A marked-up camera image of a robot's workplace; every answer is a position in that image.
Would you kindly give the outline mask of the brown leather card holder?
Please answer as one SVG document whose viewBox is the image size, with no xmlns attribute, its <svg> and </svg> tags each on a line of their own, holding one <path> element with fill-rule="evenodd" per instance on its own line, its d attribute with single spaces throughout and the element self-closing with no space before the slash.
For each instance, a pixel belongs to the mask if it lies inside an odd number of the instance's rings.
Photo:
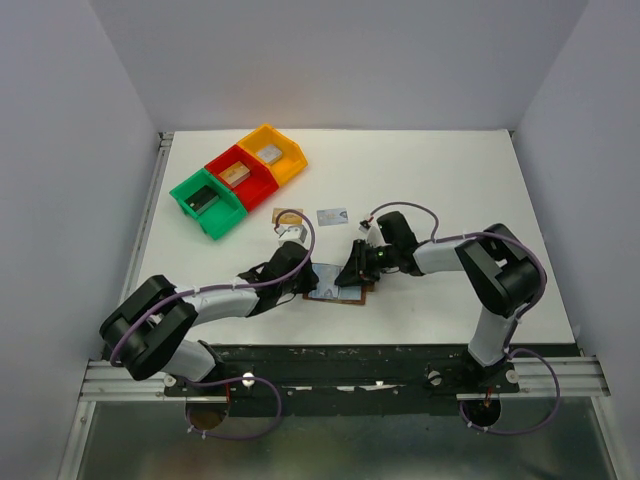
<svg viewBox="0 0 640 480">
<path fill-rule="evenodd" d="M 311 299 L 308 294 L 303 295 L 303 299 L 347 305 L 364 305 L 366 303 L 366 294 L 369 291 L 371 291 L 371 289 L 365 286 L 340 287 L 340 297 L 338 300 Z"/>
</svg>

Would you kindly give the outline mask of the gold credit card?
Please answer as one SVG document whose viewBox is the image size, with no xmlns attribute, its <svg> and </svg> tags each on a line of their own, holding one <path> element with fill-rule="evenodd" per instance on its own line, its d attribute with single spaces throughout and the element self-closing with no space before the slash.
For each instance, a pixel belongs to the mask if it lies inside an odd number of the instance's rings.
<svg viewBox="0 0 640 480">
<path fill-rule="evenodd" d="M 274 208 L 271 220 L 273 224 L 278 225 L 300 225 L 303 223 L 300 217 L 302 212 L 302 209 Z"/>
</svg>

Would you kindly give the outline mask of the silver VIP credit card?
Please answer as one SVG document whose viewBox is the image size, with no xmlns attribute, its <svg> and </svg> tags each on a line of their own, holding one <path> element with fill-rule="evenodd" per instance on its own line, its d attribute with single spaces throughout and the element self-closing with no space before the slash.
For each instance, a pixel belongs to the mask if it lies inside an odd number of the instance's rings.
<svg viewBox="0 0 640 480">
<path fill-rule="evenodd" d="M 321 209 L 316 212 L 316 215 L 320 227 L 342 225 L 349 222 L 348 212 L 344 207 Z"/>
</svg>

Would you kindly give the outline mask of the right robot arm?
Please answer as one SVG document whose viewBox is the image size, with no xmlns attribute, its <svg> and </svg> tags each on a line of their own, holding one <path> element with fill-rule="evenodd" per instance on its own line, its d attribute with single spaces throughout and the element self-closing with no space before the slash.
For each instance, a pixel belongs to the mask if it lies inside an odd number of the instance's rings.
<svg viewBox="0 0 640 480">
<path fill-rule="evenodd" d="M 547 274 L 535 254 L 500 223 L 480 232 L 422 242 L 398 211 L 382 215 L 377 223 L 384 243 L 354 241 L 335 284 L 369 286 L 388 269 L 411 276 L 463 272 L 482 305 L 468 355 L 482 368 L 503 362 L 522 316 L 546 289 Z"/>
</svg>

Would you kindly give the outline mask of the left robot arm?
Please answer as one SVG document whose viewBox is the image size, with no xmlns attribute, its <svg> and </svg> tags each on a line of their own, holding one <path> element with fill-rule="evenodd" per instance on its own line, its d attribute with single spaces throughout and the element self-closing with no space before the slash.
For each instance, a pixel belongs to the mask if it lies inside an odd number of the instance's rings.
<svg viewBox="0 0 640 480">
<path fill-rule="evenodd" d="M 223 360 L 208 343 L 186 339 L 192 327 L 263 314 L 317 283 L 310 251 L 286 241 L 269 261 L 230 284 L 180 292 L 165 276 L 154 275 L 103 322 L 99 334 L 111 351 L 111 365 L 135 380 L 161 372 L 192 383 L 218 381 L 226 371 Z"/>
</svg>

